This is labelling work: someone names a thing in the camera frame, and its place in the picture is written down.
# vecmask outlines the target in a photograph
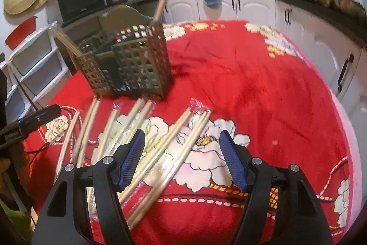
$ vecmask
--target black countertop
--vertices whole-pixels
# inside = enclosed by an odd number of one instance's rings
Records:
[[[367,28],[350,17],[326,8],[313,0],[280,0],[303,9],[331,24],[361,47],[367,48]]]

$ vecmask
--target kitchen cabinet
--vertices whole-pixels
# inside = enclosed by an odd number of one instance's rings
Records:
[[[341,103],[356,134],[359,154],[367,157],[367,50],[363,49],[356,73]],[[367,163],[362,158],[362,197],[367,197]]]
[[[341,99],[357,68],[360,47],[325,21],[280,1],[277,1],[275,28],[312,61],[325,83]]]
[[[275,0],[236,0],[237,20],[275,27]]]
[[[218,8],[211,9],[205,0],[197,0],[200,20],[237,20],[236,0],[221,0]]]
[[[200,20],[197,0],[168,0],[163,10],[167,24]]]

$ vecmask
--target blue gripper pad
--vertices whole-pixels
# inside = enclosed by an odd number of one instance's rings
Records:
[[[233,146],[233,140],[227,131],[221,132],[219,137],[219,146],[221,147],[224,160],[227,163],[234,184],[241,189],[246,190],[245,169],[238,158]]]
[[[138,129],[130,141],[130,151],[127,154],[124,163],[121,165],[120,169],[120,181],[118,185],[122,188],[129,186],[131,180],[133,179],[136,167],[139,163],[141,154],[145,146],[145,134],[143,130]]]

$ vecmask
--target green cloth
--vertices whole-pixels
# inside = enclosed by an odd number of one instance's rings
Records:
[[[15,229],[19,234],[27,241],[31,242],[32,231],[31,231],[31,214],[22,213],[21,211],[14,211],[8,208],[5,203],[0,199],[0,205],[2,206],[5,214],[10,219],[11,223],[14,225]]]

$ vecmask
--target black cabinet handle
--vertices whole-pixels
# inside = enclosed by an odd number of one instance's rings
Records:
[[[348,63],[353,63],[353,61],[354,61],[354,55],[353,55],[353,53],[351,53],[349,55],[349,57],[345,60],[342,71],[340,72],[340,76],[339,76],[339,79],[338,79],[338,92],[339,93],[343,90],[342,80],[343,80],[343,77],[345,75],[346,68],[348,67]]]
[[[288,9],[288,24],[291,25],[291,22],[289,21],[289,14],[292,13],[292,8]]]
[[[289,11],[289,9],[286,9],[284,11],[284,21],[288,24],[288,21],[287,21],[287,11]]]

